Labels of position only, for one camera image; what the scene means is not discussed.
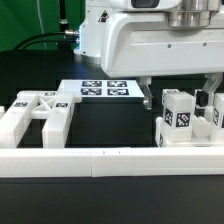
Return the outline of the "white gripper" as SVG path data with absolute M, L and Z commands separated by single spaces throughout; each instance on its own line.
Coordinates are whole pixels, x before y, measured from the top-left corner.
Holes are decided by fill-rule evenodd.
M 112 78 L 140 77 L 146 110 L 152 109 L 151 76 L 207 73 L 195 90 L 196 107 L 212 106 L 223 80 L 224 12 L 202 29 L 171 28 L 163 13 L 116 13 L 103 32 L 101 67 Z

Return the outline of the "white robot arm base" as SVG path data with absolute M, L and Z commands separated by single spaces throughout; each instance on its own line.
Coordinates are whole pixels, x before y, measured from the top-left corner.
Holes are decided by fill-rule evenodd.
M 109 0 L 85 0 L 85 19 L 79 26 L 79 42 L 74 49 L 77 60 L 100 63 L 103 30 L 111 12 Z

